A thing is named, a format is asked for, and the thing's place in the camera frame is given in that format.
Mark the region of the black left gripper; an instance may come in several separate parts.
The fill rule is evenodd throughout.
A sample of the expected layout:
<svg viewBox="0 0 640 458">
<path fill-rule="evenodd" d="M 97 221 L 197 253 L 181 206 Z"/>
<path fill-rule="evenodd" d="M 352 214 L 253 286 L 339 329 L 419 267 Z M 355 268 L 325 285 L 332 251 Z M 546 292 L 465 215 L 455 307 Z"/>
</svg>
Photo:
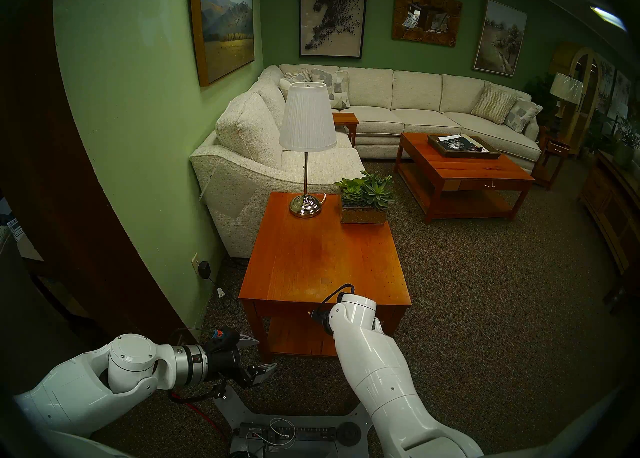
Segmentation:
<svg viewBox="0 0 640 458">
<path fill-rule="evenodd" d="M 266 363 L 259 366 L 249 365 L 244 368 L 241 364 L 239 348 L 248 348 L 260 344 L 258 339 L 245 334 L 239 334 L 238 346 L 213 349 L 203 347 L 206 358 L 206 374 L 202 382 L 231 379 L 242 388 L 252 387 L 263 383 L 270 377 L 277 367 L 277 363 Z"/>
</svg>

